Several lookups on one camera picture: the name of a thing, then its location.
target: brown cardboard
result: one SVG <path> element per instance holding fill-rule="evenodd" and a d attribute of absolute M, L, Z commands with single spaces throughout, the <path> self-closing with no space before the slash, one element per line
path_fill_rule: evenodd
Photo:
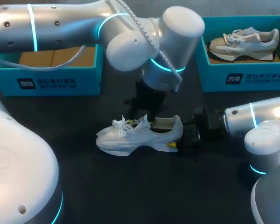
<path fill-rule="evenodd" d="M 53 50 L 23 52 L 18 63 L 31 67 L 51 67 L 53 54 Z"/>
<path fill-rule="evenodd" d="M 52 67 L 63 64 L 70 60 L 78 51 L 77 48 L 56 50 L 53 56 Z M 95 60 L 95 47 L 86 47 L 82 54 L 69 67 L 93 67 Z"/>
<path fill-rule="evenodd" d="M 250 57 L 239 57 L 237 58 L 234 62 L 226 62 L 226 61 L 220 61 L 217 58 L 215 58 L 208 50 L 207 45 L 205 46 L 205 48 L 207 49 L 208 52 L 208 56 L 209 56 L 209 60 L 211 64 L 230 64 L 230 63 L 276 63 L 276 62 L 280 62 L 280 59 L 278 57 L 278 55 L 276 54 L 276 57 L 274 58 L 273 61 L 261 61 L 261 60 L 257 60 L 257 59 L 253 59 Z"/>

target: shoe sole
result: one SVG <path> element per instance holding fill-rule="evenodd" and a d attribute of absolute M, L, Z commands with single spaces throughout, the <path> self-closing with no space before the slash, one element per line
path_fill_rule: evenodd
<path fill-rule="evenodd" d="M 274 53 L 250 53 L 250 54 L 247 54 L 247 55 L 237 55 L 237 56 L 234 56 L 234 55 L 221 55 L 221 54 L 218 54 L 218 53 L 215 53 L 213 51 L 210 50 L 210 52 L 216 56 L 216 57 L 219 57 L 225 61 L 228 61 L 228 62 L 233 62 L 235 61 L 238 57 L 241 57 L 241 56 L 248 56 L 248 57 L 252 57 L 254 59 L 257 59 L 257 60 L 261 60 L 261 61 L 272 61 L 274 59 Z"/>
<path fill-rule="evenodd" d="M 168 147 L 166 143 L 152 144 L 152 145 L 147 145 L 147 146 L 149 146 L 149 147 L 151 147 L 154 150 L 159 151 L 159 152 L 166 152 L 166 153 L 178 152 L 178 150 L 176 148 Z M 102 150 L 103 152 L 108 153 L 110 155 L 129 156 L 133 151 L 135 151 L 139 147 L 129 148 L 128 150 L 123 149 L 123 150 L 118 150 L 118 151 L 110 151 L 110 150 L 102 149 L 100 147 L 98 147 L 98 148 L 100 150 Z"/>

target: gray sneaker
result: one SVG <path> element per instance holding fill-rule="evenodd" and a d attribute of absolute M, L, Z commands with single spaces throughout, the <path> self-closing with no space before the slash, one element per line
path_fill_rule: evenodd
<path fill-rule="evenodd" d="M 234 30 L 232 34 L 211 41 L 209 49 L 215 56 L 234 61 L 240 56 L 249 56 L 258 60 L 273 60 L 274 51 L 279 44 L 279 31 L 259 32 L 253 27 Z"/>

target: shoe tongue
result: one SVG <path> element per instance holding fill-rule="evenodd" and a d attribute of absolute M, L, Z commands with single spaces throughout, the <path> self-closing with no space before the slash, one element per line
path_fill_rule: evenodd
<path fill-rule="evenodd" d="M 145 115 L 144 117 L 140 118 L 139 120 L 139 124 L 135 127 L 135 129 L 139 129 L 139 128 L 151 128 L 148 120 L 147 120 L 147 115 Z"/>
<path fill-rule="evenodd" d="M 247 35 L 255 34 L 255 33 L 257 33 L 257 30 L 254 29 L 253 27 L 250 27 L 250 28 L 248 28 L 248 29 L 244 29 L 244 30 L 242 30 L 242 31 L 239 31 L 239 32 L 237 33 L 237 35 L 240 35 L 240 36 L 247 36 Z"/>

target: sneaker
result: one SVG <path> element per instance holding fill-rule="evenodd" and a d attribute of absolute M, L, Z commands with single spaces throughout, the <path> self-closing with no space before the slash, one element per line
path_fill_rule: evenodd
<path fill-rule="evenodd" d="M 209 49 L 215 56 L 234 61 L 240 56 L 272 61 L 279 44 L 279 31 L 259 32 L 253 27 L 234 30 L 232 34 L 211 41 Z"/>
<path fill-rule="evenodd" d="M 123 116 L 122 116 L 122 120 L 118 121 L 118 120 L 113 120 L 112 122 L 112 126 L 110 127 L 106 127 L 102 130 L 100 130 L 96 136 L 97 137 L 100 137 L 102 135 L 105 135 L 105 134 L 108 134 L 108 133 L 111 133 L 115 130 L 118 130 L 118 128 L 121 128 L 122 127 L 122 124 L 129 124 L 129 125 L 135 125 L 135 124 L 138 124 L 139 123 L 139 120 L 126 120 Z"/>
<path fill-rule="evenodd" d="M 141 146 L 150 146 L 162 152 L 177 152 L 176 148 L 167 144 L 182 137 L 183 125 L 177 115 L 172 118 L 155 118 L 150 125 L 145 115 L 133 126 L 123 117 L 121 121 L 113 121 L 113 126 L 105 131 L 105 134 L 98 135 L 97 146 L 111 155 L 128 156 Z"/>

